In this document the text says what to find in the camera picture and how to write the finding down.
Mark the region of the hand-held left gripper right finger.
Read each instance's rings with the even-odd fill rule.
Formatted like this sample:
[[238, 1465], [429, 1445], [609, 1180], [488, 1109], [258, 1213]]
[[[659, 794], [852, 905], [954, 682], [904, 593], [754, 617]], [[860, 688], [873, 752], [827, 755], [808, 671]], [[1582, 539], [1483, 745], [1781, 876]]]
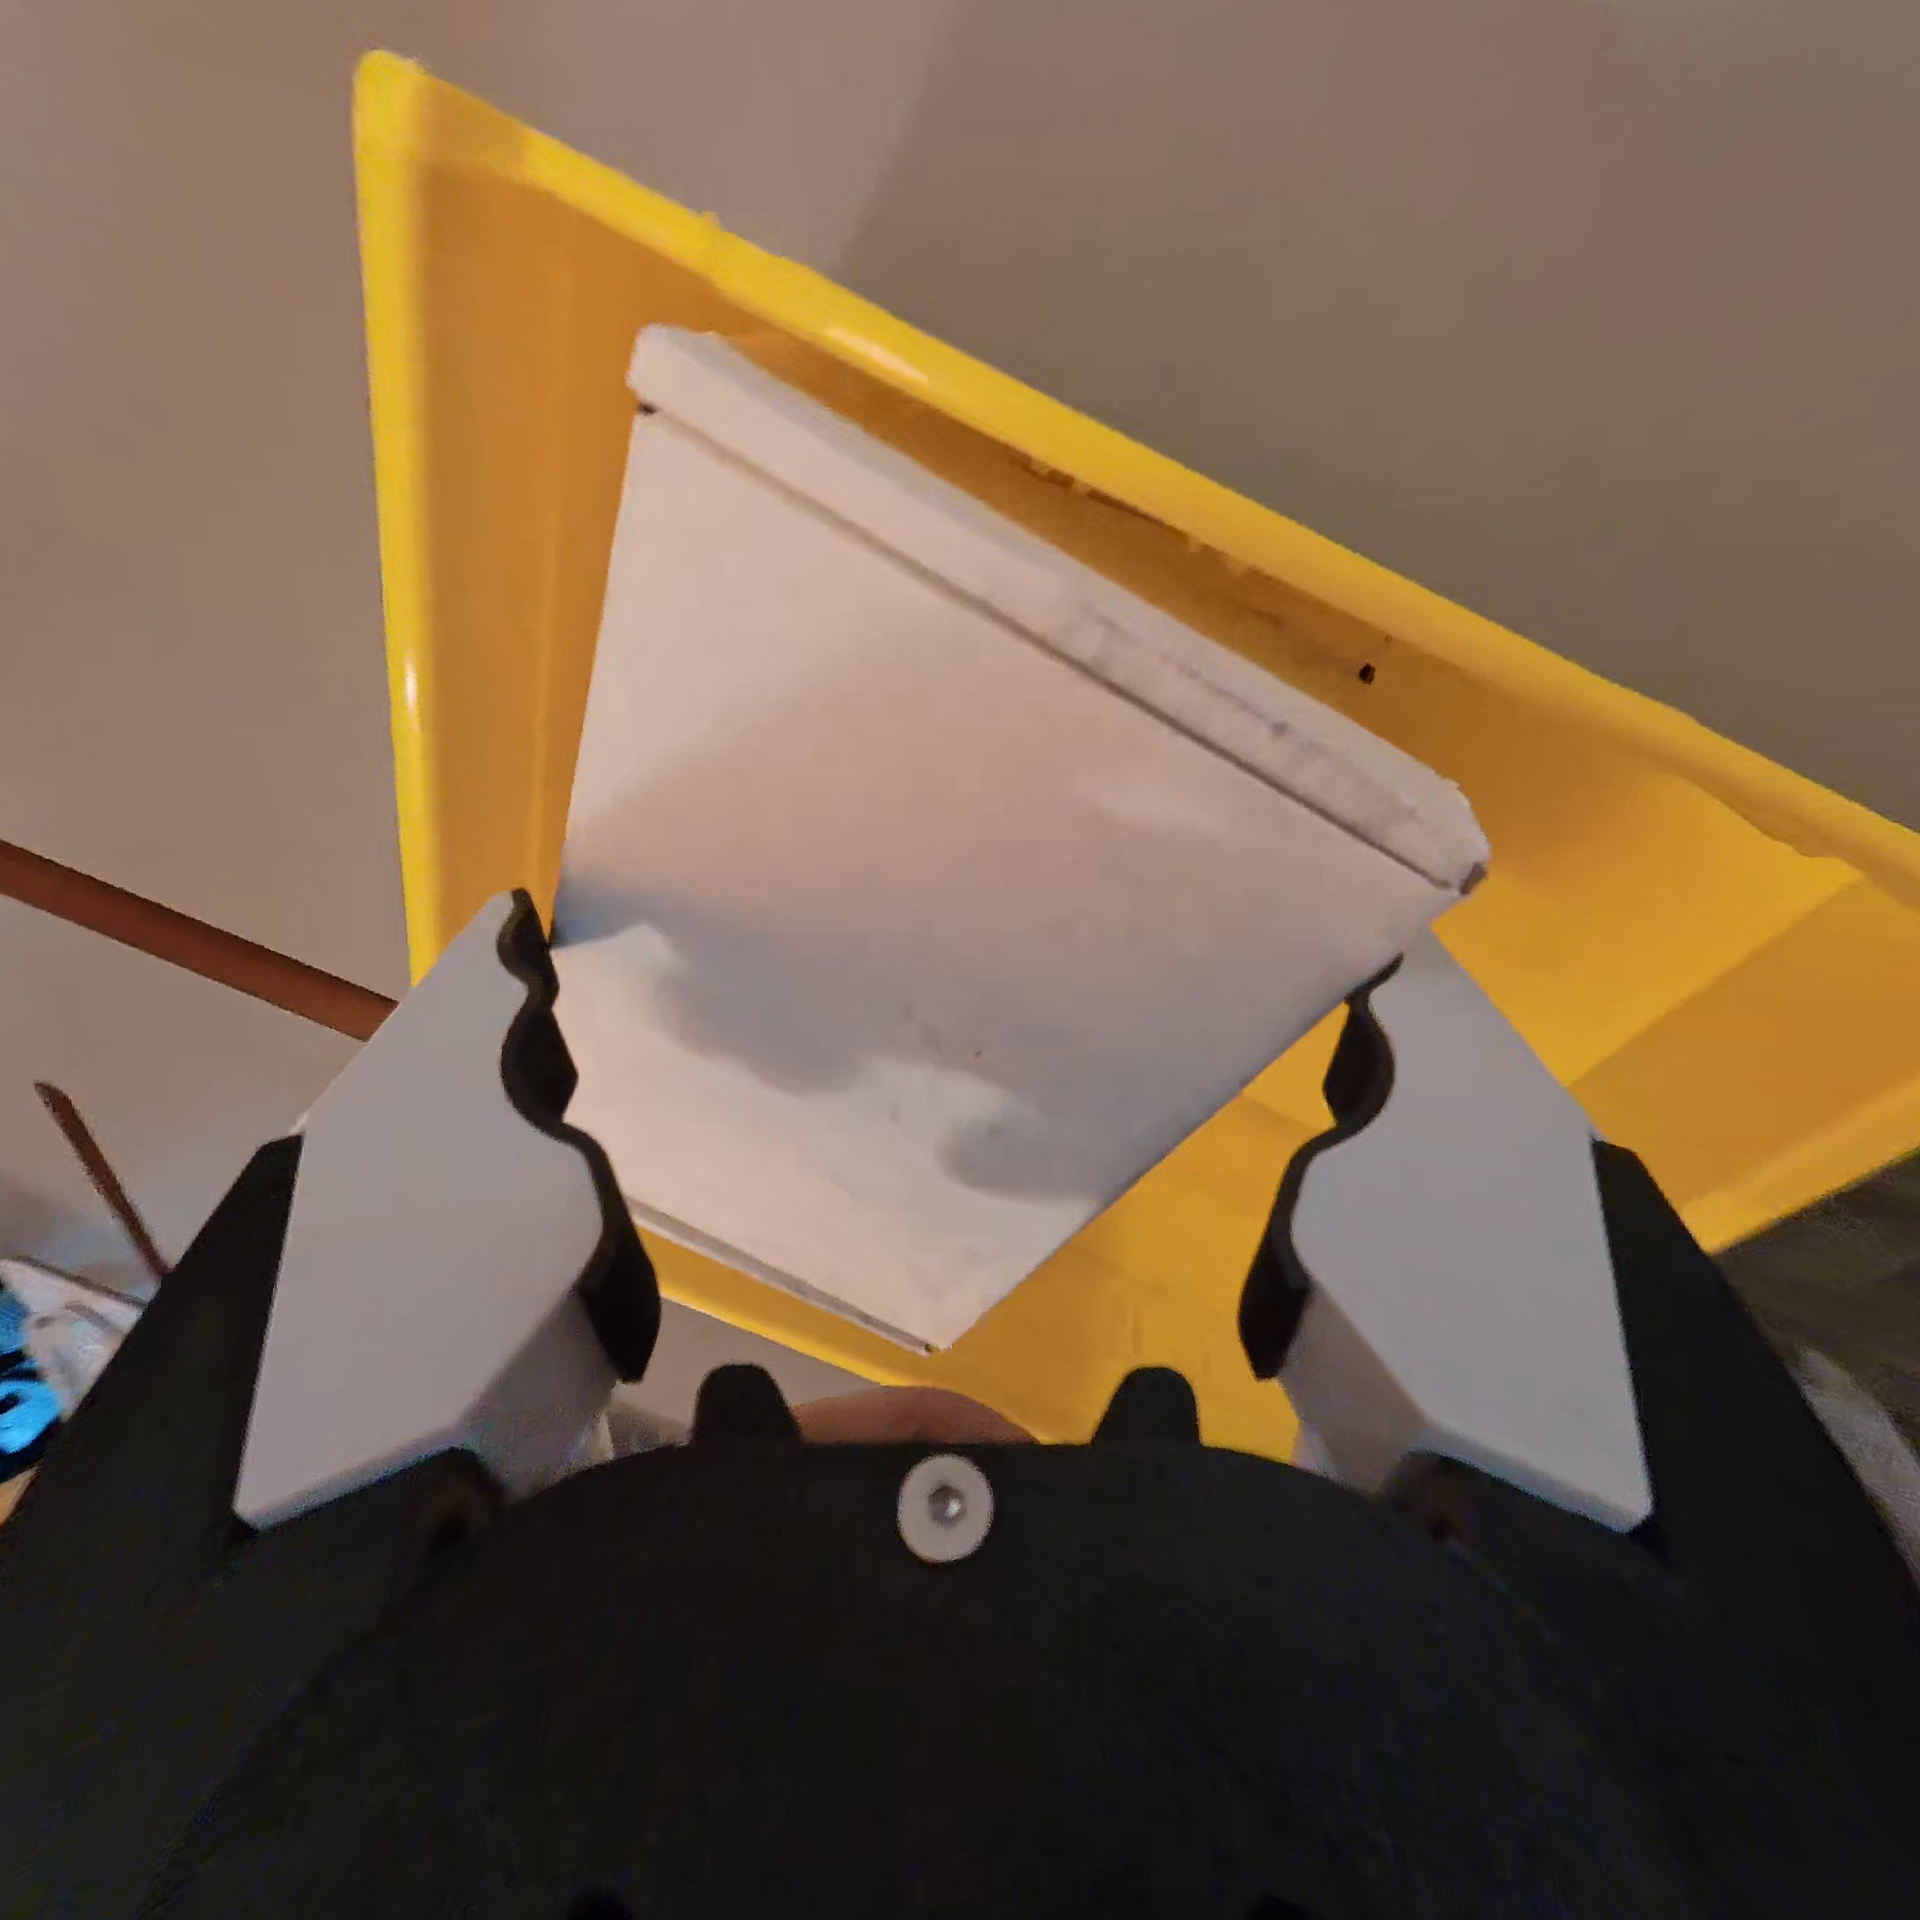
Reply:
[[1430, 934], [1344, 1011], [1331, 1126], [1237, 1306], [1290, 1465], [1378, 1495], [1452, 1458], [1634, 1531], [1652, 1482], [1586, 1113]]

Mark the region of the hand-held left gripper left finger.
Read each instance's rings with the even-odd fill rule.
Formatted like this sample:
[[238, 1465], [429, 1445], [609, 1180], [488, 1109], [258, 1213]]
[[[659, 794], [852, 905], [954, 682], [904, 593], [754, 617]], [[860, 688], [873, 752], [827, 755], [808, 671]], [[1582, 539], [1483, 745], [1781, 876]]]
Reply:
[[283, 1523], [439, 1454], [511, 1498], [612, 1465], [659, 1284], [575, 1124], [560, 970], [488, 901], [301, 1121], [236, 1511]]

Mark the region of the yellow plastic bin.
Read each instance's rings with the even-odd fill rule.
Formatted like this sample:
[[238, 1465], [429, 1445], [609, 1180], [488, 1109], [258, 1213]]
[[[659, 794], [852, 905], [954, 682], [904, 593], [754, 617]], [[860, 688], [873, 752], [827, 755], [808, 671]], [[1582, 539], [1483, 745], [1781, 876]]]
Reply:
[[1917, 1150], [1917, 831], [1130, 439], [526, 119], [354, 96], [413, 974], [551, 905], [647, 323], [720, 334], [1456, 781], [1439, 937], [1722, 1251]]

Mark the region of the white cardboard mailer box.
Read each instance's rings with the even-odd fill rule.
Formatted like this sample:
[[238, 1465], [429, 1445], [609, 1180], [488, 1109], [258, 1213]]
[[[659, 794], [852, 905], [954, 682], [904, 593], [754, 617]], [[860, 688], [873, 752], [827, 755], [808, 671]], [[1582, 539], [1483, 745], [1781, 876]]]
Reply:
[[1452, 781], [647, 326], [564, 820], [643, 1224], [937, 1352], [1491, 865]]

